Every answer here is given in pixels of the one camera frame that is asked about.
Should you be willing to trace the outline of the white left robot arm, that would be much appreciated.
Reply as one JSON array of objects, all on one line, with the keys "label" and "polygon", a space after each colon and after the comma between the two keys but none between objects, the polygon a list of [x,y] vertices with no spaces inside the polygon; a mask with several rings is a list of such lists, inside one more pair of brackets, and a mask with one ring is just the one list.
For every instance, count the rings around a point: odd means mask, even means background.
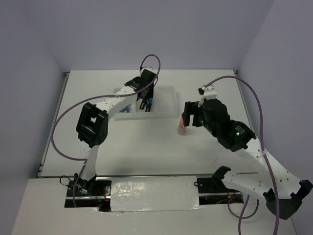
[{"label": "white left robot arm", "polygon": [[124,108],[141,100],[140,110],[149,112],[154,96],[154,81],[157,75],[143,69],[140,76],[133,78],[112,97],[105,98],[96,104],[84,104],[76,126],[78,139],[81,142],[79,156],[86,161],[82,173],[74,175],[78,189],[84,195],[91,195],[96,189],[96,159],[99,146],[108,135],[110,119]]}]

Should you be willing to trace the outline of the orange highlighter marker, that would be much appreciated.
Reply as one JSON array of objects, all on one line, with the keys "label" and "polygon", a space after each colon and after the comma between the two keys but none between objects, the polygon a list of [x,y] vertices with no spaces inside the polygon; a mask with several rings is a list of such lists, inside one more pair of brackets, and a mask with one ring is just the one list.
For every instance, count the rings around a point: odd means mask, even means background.
[{"label": "orange highlighter marker", "polygon": [[152,106],[151,100],[150,99],[146,99],[145,102],[146,102],[145,112],[150,112],[151,106]]}]

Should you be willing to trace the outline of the pink-lidded toothpick jar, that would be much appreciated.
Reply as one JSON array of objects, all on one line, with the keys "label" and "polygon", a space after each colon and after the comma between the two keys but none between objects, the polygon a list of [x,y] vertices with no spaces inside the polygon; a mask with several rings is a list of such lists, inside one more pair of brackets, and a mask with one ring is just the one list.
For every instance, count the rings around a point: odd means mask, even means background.
[{"label": "pink-lidded toothpick jar", "polygon": [[178,125],[178,133],[180,135],[185,135],[186,134],[186,127],[184,126],[184,120],[181,118],[179,120],[179,125]]}]

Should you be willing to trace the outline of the blue paint jar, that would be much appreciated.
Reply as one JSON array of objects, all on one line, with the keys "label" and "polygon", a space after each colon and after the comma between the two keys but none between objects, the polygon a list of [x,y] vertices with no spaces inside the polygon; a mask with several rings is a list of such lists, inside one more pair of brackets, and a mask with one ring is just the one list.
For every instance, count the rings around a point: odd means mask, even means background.
[{"label": "blue paint jar", "polygon": [[129,106],[124,107],[123,109],[120,110],[120,112],[126,112],[129,113],[130,112],[130,108]]}]

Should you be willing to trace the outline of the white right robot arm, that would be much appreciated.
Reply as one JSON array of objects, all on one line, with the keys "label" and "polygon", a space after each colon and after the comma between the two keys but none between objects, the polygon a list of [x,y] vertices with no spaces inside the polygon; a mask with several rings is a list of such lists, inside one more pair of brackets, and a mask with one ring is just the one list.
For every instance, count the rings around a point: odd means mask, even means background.
[{"label": "white right robot arm", "polygon": [[227,166],[219,167],[209,185],[217,191],[233,189],[264,201],[267,209],[281,219],[294,215],[311,192],[309,180],[300,180],[285,169],[270,153],[261,149],[261,141],[243,122],[232,120],[227,107],[218,99],[186,102],[183,125],[205,128],[220,145],[248,162],[257,177],[241,175]]}]

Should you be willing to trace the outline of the pink highlighter marker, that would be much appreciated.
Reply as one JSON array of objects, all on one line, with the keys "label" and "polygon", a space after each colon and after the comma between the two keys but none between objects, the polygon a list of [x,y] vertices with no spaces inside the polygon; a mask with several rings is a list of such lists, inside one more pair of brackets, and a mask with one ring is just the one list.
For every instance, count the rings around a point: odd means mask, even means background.
[{"label": "pink highlighter marker", "polygon": [[141,104],[140,104],[140,106],[139,106],[139,109],[140,109],[140,110],[144,110],[145,107],[146,107],[146,105],[147,105],[146,99],[142,99]]}]

